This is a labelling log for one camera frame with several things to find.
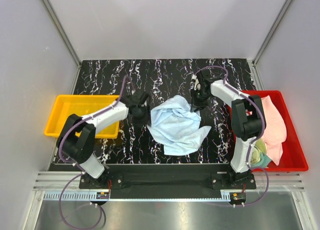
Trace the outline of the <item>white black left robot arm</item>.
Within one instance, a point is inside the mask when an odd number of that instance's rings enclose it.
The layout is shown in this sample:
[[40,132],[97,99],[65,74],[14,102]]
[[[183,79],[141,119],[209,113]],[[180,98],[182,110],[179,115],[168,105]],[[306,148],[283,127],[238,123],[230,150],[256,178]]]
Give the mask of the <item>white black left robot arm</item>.
[[94,113],[84,116],[70,115],[56,142],[59,155],[65,154],[69,157],[84,173],[85,180],[89,180],[96,188],[110,186],[108,168],[94,155],[96,135],[126,118],[130,118],[138,126],[150,125],[150,98],[147,92],[139,89],[130,95],[119,96],[112,104]]

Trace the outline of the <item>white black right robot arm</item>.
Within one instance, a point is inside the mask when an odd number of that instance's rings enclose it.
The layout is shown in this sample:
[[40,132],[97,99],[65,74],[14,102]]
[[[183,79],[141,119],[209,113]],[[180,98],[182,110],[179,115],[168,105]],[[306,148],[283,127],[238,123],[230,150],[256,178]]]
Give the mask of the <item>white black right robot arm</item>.
[[210,78],[200,72],[194,74],[191,81],[191,112],[206,108],[212,97],[219,98],[231,109],[235,148],[222,182],[232,188],[239,188],[250,178],[252,151],[266,129],[262,100],[258,95],[248,95],[237,90],[225,79]]

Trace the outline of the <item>pink towel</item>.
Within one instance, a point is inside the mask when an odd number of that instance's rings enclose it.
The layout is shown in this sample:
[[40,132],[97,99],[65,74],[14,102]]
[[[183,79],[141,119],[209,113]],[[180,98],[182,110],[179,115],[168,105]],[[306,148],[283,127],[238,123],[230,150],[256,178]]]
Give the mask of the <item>pink towel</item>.
[[266,128],[261,139],[266,146],[266,155],[278,166],[283,155],[283,142],[287,140],[287,128],[269,95],[262,98],[262,106]]

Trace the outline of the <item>light blue towel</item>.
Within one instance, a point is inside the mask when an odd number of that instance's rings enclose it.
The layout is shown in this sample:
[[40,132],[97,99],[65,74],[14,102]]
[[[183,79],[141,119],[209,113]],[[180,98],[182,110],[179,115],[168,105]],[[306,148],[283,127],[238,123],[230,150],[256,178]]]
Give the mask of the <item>light blue towel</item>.
[[191,112],[187,100],[176,95],[150,111],[148,130],[163,145],[165,155],[184,156],[198,151],[211,126],[201,127],[199,112]]

